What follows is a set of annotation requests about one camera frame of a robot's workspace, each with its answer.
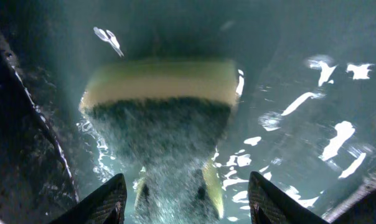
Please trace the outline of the yellow green sponge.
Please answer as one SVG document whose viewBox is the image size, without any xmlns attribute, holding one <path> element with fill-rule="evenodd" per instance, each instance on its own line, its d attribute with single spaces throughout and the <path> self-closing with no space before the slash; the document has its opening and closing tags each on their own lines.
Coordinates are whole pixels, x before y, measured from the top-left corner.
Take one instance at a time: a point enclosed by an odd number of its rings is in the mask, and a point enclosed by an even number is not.
<svg viewBox="0 0 376 224">
<path fill-rule="evenodd" d="M 140 166 L 136 223 L 218 223 L 212 157 L 237 102 L 233 60 L 137 60 L 98 68 L 80 111 L 114 154 Z"/>
</svg>

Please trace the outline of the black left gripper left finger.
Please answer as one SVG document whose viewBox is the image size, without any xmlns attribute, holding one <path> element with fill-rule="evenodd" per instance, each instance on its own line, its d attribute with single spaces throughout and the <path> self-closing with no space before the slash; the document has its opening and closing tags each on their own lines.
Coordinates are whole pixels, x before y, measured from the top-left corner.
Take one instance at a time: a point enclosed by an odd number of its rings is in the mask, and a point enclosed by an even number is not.
<svg viewBox="0 0 376 224">
<path fill-rule="evenodd" d="M 124 224 L 127 188 L 116 174 L 50 224 Z"/>
</svg>

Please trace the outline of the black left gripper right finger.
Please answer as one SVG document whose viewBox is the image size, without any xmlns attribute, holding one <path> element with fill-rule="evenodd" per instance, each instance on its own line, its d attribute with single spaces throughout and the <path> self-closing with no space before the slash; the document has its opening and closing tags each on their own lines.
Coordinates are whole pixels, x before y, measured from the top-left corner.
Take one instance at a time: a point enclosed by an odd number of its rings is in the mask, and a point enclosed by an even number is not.
<svg viewBox="0 0 376 224">
<path fill-rule="evenodd" d="M 256 171 L 250 173 L 248 199 L 252 224 L 327 224 Z"/>
</svg>

